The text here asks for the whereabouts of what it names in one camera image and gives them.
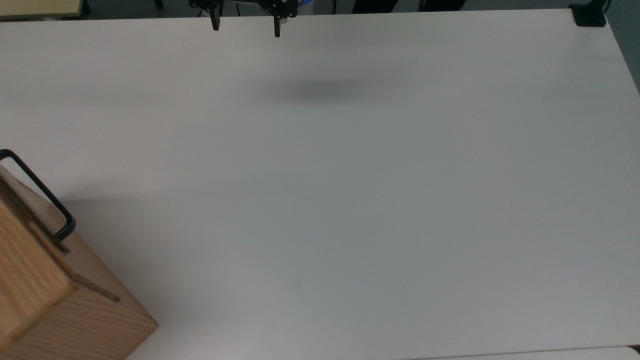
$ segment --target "black metal handle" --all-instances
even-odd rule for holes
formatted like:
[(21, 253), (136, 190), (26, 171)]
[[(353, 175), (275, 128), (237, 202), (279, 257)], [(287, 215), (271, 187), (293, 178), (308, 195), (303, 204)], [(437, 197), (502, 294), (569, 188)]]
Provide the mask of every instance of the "black metal handle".
[(60, 210), (62, 215), (65, 216), (65, 219), (67, 219), (65, 226), (56, 233), (56, 238), (59, 241), (64, 240), (76, 228), (76, 220), (74, 219), (73, 215), (71, 215), (69, 210), (67, 210), (67, 208), (65, 208), (64, 205), (58, 200), (58, 198), (55, 195), (53, 195), (53, 193), (51, 193), (51, 191), (42, 183), (42, 181), (40, 181), (40, 179), (36, 176), (36, 174), (34, 174), (33, 171), (31, 171), (31, 169), (24, 163), (24, 161), (22, 161), (22, 159), (20, 159), (13, 151), (9, 149), (0, 150), (0, 160), (6, 159), (6, 158), (13, 159), (15, 163), (18, 164), (18, 166), (29, 176), (29, 178), (49, 198), (49, 200), (56, 206), (56, 208)]

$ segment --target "wood grain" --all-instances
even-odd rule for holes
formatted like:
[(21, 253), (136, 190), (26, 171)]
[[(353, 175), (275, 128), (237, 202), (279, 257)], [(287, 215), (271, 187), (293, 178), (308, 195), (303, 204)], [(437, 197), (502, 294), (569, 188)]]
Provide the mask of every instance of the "wood grain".
[(149, 317), (80, 285), (3, 355), (13, 360), (124, 359), (156, 327)]
[[(35, 222), (42, 224), (50, 233), (55, 233), (62, 228), (65, 223), (65, 218), (58, 209), (26, 185), (22, 184), (11, 175), (7, 169), (0, 166), (0, 181), (2, 179), (11, 186)], [(76, 274), (79, 274), (97, 286), (117, 295), (117, 297), (120, 298), (119, 303), (127, 309), (151, 317), (147, 310), (145, 310), (113, 272), (100, 260), (98, 255), (85, 244), (77, 231), (71, 233), (71, 235), (63, 241), (63, 244), (70, 250), (68, 254), (64, 255), (66, 263), (70, 265), (69, 269), (67, 269), (69, 276), (75, 278)]]
[(71, 277), (71, 279), (78, 284), (82, 284), (83, 286), (100, 293), (102, 296), (105, 296), (113, 301), (120, 301), (120, 297), (111, 291), (103, 288), (102, 286), (92, 282), (91, 280), (85, 278), (76, 272), (76, 270), (71, 266), (71, 264), (65, 258), (65, 254), (62, 250), (53, 245), (52, 241), (48, 239), (45, 232), (33, 222), (29, 223), (29, 230), (35, 235), (35, 237), (40, 241), (42, 246), (47, 249), (49, 255), (51, 255), (59, 266)]
[(0, 183), (0, 351), (75, 288), (23, 226), (20, 213)]

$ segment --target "wooden lid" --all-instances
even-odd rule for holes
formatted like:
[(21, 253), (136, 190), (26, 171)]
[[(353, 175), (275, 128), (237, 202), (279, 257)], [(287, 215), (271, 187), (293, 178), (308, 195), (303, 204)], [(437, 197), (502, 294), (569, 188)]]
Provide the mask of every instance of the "wooden lid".
[(22, 204), (28, 217), (32, 219), (33, 222), (28, 225), (31, 232), (73, 281), (118, 302), (124, 308), (151, 317), (76, 231), (62, 243), (55, 238), (53, 233), (62, 228), (65, 218), (53, 204), (21, 183), (2, 166), (0, 182), (10, 188), (16, 201)]
[(2, 172), (0, 167), (0, 351), (76, 290), (33, 232), (39, 225)]

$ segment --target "wooden box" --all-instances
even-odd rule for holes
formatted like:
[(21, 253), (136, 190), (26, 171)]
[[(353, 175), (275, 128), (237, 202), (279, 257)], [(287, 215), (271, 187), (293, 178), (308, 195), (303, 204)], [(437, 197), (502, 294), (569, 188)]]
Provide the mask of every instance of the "wooden box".
[(157, 324), (58, 209), (0, 167), (0, 359), (123, 359)]

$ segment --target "floor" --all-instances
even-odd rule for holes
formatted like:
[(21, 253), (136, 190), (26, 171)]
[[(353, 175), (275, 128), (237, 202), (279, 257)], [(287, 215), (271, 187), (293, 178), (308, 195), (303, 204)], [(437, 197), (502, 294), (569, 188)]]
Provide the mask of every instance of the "floor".
[[(196, 17), (198, 10), (188, 6), (188, 0), (164, 0), (164, 8), (158, 10), (153, 0), (88, 0), (92, 12), (87, 19), (140, 19), (156, 17)], [(337, 0), (337, 13), (351, 13), (355, 0)], [(414, 12), (419, 0), (399, 0), (394, 12)], [(465, 10), (506, 10), (535, 8), (567, 8), (572, 3), (586, 0), (467, 0)], [(313, 14), (329, 14), (331, 0), (315, 0)], [(242, 16), (260, 15), (252, 4), (240, 4)], [(235, 6), (228, 6), (223, 16), (237, 16)], [(625, 57), (636, 87), (640, 91), (640, 1), (612, 0), (607, 12), (620, 49)]]

